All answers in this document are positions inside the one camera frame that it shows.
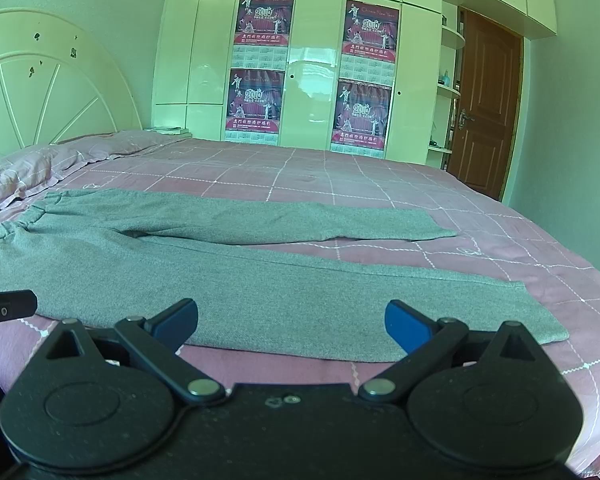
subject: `blue gripper pad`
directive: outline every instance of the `blue gripper pad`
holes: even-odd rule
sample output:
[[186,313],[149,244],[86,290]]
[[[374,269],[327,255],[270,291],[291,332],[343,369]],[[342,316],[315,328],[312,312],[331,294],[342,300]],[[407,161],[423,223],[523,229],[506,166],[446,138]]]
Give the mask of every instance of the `blue gripper pad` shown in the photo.
[[391,300],[384,310],[384,328],[410,354],[429,342],[438,324],[402,301]]
[[198,306],[190,299],[180,300],[147,320],[145,329],[168,349],[175,352],[198,327]]

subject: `cabinet door handle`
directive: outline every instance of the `cabinet door handle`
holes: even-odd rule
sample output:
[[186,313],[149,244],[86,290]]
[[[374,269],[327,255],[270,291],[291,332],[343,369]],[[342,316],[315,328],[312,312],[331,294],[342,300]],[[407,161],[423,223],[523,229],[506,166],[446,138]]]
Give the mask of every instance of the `cabinet door handle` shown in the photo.
[[461,130],[464,130],[464,122],[469,119],[470,121],[475,121],[474,117],[471,117],[471,115],[468,115],[466,113],[466,110],[463,108],[462,110],[460,110],[460,118],[458,119],[458,128],[460,128]]

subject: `chinese new year poster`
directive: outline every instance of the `chinese new year poster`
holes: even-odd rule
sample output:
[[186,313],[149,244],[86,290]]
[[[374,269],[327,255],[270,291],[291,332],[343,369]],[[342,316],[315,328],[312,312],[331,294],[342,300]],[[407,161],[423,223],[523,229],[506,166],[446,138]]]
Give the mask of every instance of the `chinese new year poster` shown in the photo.
[[289,44],[294,0],[240,0],[234,44]]
[[278,143],[284,73],[232,69],[226,112],[226,140]]
[[377,152],[354,150],[360,154],[381,156],[384,150],[391,89],[363,82],[340,79],[336,93],[336,112],[331,134],[332,151],[341,150],[333,144],[357,146]]
[[395,63],[397,9],[347,0],[342,53]]

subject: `pink pillow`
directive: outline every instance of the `pink pillow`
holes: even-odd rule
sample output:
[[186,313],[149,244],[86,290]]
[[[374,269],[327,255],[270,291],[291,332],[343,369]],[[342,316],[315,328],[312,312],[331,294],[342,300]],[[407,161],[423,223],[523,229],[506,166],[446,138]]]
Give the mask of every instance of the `pink pillow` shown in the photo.
[[187,137],[129,130],[24,148],[0,159],[0,210],[17,198],[54,186],[91,162],[152,152]]

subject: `pink bedsheet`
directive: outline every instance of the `pink bedsheet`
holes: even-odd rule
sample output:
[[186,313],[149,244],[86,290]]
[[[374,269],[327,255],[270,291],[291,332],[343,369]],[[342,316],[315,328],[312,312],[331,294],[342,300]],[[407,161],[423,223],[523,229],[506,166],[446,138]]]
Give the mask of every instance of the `pink bedsheet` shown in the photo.
[[[425,242],[339,239],[262,247],[525,282],[571,335],[565,342],[544,346],[586,414],[569,465],[583,476],[600,476],[600,273],[512,209],[427,166],[197,139],[90,164],[51,189],[107,187],[240,200],[426,209],[440,226],[459,235]],[[15,218],[44,193],[0,211],[0,222]],[[54,323],[34,316],[0,326],[4,388],[13,384]],[[357,388],[386,367],[194,346],[181,348],[179,355],[227,387],[236,382],[348,382]]]

